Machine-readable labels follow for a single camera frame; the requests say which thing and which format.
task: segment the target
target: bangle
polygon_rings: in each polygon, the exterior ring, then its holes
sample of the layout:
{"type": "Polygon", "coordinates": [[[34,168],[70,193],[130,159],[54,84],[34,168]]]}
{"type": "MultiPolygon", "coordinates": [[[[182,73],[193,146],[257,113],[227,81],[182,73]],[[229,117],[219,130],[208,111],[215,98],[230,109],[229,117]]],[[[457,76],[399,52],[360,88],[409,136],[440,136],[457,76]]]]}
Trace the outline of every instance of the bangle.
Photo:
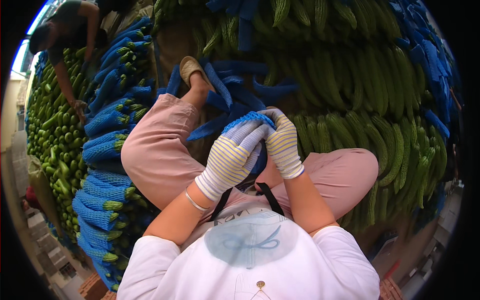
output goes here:
{"type": "Polygon", "coordinates": [[[204,211],[206,211],[206,210],[208,209],[208,208],[203,208],[203,207],[201,207],[200,205],[198,205],[197,203],[195,203],[195,202],[190,198],[190,196],[188,195],[188,193],[187,193],[187,188],[185,188],[185,196],[187,196],[188,201],[190,201],[190,203],[191,203],[193,206],[195,206],[196,208],[200,209],[201,211],[204,212],[204,211]]]}

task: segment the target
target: beige slipper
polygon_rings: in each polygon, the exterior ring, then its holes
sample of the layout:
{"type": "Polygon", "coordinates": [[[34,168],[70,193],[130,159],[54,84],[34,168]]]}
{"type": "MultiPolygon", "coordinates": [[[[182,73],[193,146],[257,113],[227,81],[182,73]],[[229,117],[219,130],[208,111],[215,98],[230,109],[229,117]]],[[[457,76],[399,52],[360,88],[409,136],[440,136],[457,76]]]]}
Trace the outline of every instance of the beige slipper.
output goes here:
{"type": "Polygon", "coordinates": [[[207,82],[207,84],[212,90],[215,90],[213,85],[210,83],[210,80],[208,80],[207,74],[205,74],[205,71],[202,69],[198,61],[191,56],[185,56],[180,62],[180,76],[182,77],[183,81],[188,85],[188,87],[191,87],[190,75],[195,71],[200,71],[202,73],[202,78],[205,80],[205,82],[207,82]]]}

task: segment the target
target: apron strap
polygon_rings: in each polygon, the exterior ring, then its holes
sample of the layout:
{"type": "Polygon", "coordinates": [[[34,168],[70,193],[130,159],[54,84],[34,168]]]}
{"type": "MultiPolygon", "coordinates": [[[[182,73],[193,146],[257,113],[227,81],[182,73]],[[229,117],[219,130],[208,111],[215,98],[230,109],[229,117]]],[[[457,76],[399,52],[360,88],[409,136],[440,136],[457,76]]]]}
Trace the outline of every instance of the apron strap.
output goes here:
{"type": "Polygon", "coordinates": [[[218,201],[215,209],[213,210],[212,216],[210,217],[210,220],[208,220],[208,222],[215,221],[215,218],[225,207],[225,204],[227,203],[228,197],[230,197],[230,193],[232,192],[232,189],[233,188],[229,188],[225,193],[222,194],[222,197],[220,198],[220,201],[218,201]]]}
{"type": "MultiPolygon", "coordinates": [[[[276,200],[275,196],[273,196],[272,191],[270,190],[268,185],[264,182],[257,182],[257,184],[262,189],[262,192],[267,198],[268,203],[272,208],[272,211],[276,212],[279,215],[285,216],[282,208],[280,207],[280,204],[278,204],[278,201],[276,200]]],[[[225,193],[222,194],[222,197],[220,198],[220,201],[218,201],[215,207],[215,210],[213,210],[212,216],[210,217],[210,220],[208,220],[208,222],[215,221],[215,218],[223,210],[223,208],[225,207],[225,204],[227,204],[227,200],[228,200],[228,197],[230,197],[230,193],[232,192],[232,189],[233,188],[230,188],[225,193]]]]}
{"type": "Polygon", "coordinates": [[[256,182],[256,184],[258,184],[258,186],[262,189],[262,192],[264,192],[265,197],[267,197],[268,203],[270,204],[272,211],[276,212],[279,215],[285,216],[282,208],[280,207],[280,204],[278,204],[278,201],[276,200],[275,196],[273,196],[272,191],[270,190],[268,185],[264,182],[256,182]]]}

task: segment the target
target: striped glove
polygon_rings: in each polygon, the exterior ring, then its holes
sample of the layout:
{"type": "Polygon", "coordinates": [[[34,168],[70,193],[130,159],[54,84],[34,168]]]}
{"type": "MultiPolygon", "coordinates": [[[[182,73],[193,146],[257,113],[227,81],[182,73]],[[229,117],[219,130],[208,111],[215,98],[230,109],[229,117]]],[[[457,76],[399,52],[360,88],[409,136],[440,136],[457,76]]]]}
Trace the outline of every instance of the striped glove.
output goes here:
{"type": "Polygon", "coordinates": [[[261,110],[258,113],[266,115],[275,122],[276,131],[269,127],[265,145],[280,175],[284,179],[299,176],[303,173],[304,167],[298,154],[295,125],[277,108],[261,110]]]}
{"type": "Polygon", "coordinates": [[[247,178],[262,149],[260,141],[269,128],[259,120],[249,120],[219,136],[210,149],[205,171],[195,178],[207,198],[216,201],[247,178]]]}

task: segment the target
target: concrete floor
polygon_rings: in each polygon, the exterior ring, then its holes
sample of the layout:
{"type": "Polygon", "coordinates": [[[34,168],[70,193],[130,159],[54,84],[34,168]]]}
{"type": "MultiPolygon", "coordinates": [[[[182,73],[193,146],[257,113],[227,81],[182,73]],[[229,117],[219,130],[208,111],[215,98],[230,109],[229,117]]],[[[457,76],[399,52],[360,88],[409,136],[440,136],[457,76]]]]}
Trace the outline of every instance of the concrete floor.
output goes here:
{"type": "Polygon", "coordinates": [[[413,235],[411,233],[407,234],[411,232],[411,229],[409,229],[411,221],[405,216],[399,216],[390,222],[377,223],[366,229],[363,233],[356,235],[355,238],[364,253],[368,253],[382,233],[393,229],[398,231],[398,238],[390,253],[384,253],[376,257],[372,262],[373,267],[381,279],[395,262],[400,259],[399,267],[392,274],[392,279],[398,283],[405,275],[410,273],[422,259],[423,251],[430,243],[437,228],[437,222],[438,219],[435,219],[419,233],[413,235]]]}

